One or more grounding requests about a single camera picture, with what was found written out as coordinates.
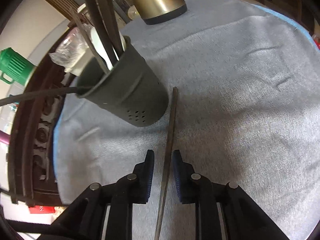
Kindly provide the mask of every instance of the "red packet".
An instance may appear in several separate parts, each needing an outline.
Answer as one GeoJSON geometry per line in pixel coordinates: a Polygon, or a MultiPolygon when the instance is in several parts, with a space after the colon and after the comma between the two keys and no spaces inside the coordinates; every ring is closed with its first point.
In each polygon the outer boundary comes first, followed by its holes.
{"type": "Polygon", "coordinates": [[[30,214],[50,214],[55,213],[54,207],[34,206],[29,208],[30,214]]]}

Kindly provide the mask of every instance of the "plastic bag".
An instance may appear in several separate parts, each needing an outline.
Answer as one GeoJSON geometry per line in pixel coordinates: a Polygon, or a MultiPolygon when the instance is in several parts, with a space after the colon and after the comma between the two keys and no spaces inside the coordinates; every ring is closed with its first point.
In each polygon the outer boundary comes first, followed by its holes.
{"type": "MultiPolygon", "coordinates": [[[[83,24],[87,33],[90,33],[91,25],[83,24]]],[[[49,53],[51,60],[65,68],[72,68],[88,49],[84,37],[78,27],[73,28],[54,53],[49,53]]]]}

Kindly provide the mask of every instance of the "utensil holder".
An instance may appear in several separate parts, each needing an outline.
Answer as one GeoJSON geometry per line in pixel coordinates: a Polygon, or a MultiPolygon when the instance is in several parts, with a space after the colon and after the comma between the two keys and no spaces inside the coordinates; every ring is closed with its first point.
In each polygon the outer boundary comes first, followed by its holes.
{"type": "Polygon", "coordinates": [[[168,93],[145,59],[125,37],[127,49],[105,75],[93,57],[77,81],[77,87],[91,87],[79,98],[86,98],[135,126],[158,121],[168,106],[168,93]]]}

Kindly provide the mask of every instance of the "mug handle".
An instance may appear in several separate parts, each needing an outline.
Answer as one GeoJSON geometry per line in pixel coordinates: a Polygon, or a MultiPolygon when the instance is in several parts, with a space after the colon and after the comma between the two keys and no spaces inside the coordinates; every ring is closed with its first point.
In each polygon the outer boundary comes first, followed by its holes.
{"type": "Polygon", "coordinates": [[[3,76],[4,74],[5,73],[2,72],[2,74],[0,76],[0,80],[2,80],[4,82],[6,82],[7,84],[11,85],[14,82],[14,80],[12,79],[12,81],[9,81],[9,80],[5,79],[4,76],[3,76]]]}

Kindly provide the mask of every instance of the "green cup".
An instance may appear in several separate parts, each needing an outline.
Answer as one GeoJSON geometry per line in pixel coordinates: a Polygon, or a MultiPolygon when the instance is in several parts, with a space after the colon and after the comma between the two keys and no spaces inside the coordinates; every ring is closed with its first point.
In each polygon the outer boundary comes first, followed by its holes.
{"type": "Polygon", "coordinates": [[[15,52],[12,48],[7,48],[0,53],[0,70],[2,74],[0,80],[12,84],[17,81],[21,85],[26,85],[32,75],[35,66],[26,60],[19,53],[15,52]],[[4,77],[6,74],[12,80],[9,81],[4,77]]]}

